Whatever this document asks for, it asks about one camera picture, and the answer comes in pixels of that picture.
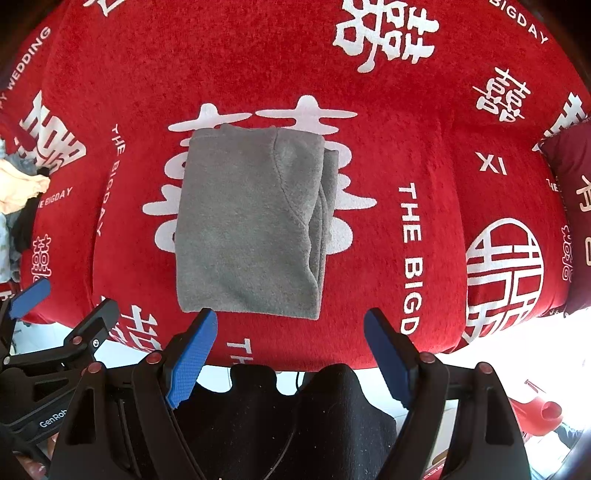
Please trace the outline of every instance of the blue gripper pad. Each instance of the blue gripper pad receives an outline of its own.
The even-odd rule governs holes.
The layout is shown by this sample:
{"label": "blue gripper pad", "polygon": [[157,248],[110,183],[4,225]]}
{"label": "blue gripper pad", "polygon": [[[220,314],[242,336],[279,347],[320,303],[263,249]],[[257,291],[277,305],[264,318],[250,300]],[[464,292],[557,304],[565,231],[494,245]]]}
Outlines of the blue gripper pad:
{"label": "blue gripper pad", "polygon": [[216,337],[217,315],[210,310],[172,371],[166,400],[173,410],[190,397]]}
{"label": "blue gripper pad", "polygon": [[51,284],[46,278],[37,280],[13,299],[8,314],[12,319],[21,319],[45,300],[51,292]]}
{"label": "blue gripper pad", "polygon": [[413,397],[408,369],[372,310],[365,314],[363,330],[390,395],[408,408]]}

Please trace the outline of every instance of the red blanket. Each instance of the red blanket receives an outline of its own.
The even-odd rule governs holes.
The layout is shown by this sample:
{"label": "red blanket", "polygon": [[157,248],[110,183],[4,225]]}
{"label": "red blanket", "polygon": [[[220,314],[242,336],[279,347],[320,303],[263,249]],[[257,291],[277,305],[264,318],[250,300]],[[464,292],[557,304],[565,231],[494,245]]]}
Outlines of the red blanket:
{"label": "red blanket", "polygon": [[68,0],[18,59],[2,108],[54,168],[22,265],[53,292],[30,320],[73,326],[104,296],[127,345],[187,327],[183,161],[224,122],[324,135],[340,190],[320,319],[221,313],[210,363],[371,367],[370,307],[441,352],[565,301],[566,220],[532,148],[590,98],[518,4]]}

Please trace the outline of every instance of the circular double happiness emblem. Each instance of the circular double happiness emblem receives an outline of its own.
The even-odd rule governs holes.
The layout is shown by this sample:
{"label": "circular double happiness emblem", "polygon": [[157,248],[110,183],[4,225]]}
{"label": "circular double happiness emblem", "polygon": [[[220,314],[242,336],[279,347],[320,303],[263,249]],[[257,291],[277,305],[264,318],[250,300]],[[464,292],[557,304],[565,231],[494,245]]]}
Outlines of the circular double happiness emblem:
{"label": "circular double happiness emblem", "polygon": [[526,225],[513,218],[493,222],[466,252],[467,343],[525,320],[540,298],[544,259]]}

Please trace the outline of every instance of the folded gray sweatshirt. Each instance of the folded gray sweatshirt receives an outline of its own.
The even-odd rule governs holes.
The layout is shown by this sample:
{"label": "folded gray sweatshirt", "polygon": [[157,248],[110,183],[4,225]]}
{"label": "folded gray sweatshirt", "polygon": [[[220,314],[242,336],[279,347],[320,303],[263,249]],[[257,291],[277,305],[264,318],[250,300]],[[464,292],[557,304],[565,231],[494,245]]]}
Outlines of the folded gray sweatshirt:
{"label": "folded gray sweatshirt", "polygon": [[320,135],[197,130],[174,240],[182,310],[317,319],[337,170]]}

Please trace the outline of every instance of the red pillow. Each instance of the red pillow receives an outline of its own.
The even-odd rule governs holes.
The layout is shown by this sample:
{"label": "red pillow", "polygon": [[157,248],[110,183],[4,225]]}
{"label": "red pillow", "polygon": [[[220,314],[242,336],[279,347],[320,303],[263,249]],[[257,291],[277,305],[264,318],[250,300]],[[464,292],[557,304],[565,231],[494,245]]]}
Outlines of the red pillow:
{"label": "red pillow", "polygon": [[573,266],[565,309],[570,314],[591,306],[591,122],[545,140],[541,150],[560,183],[569,221],[564,263],[565,269]]}

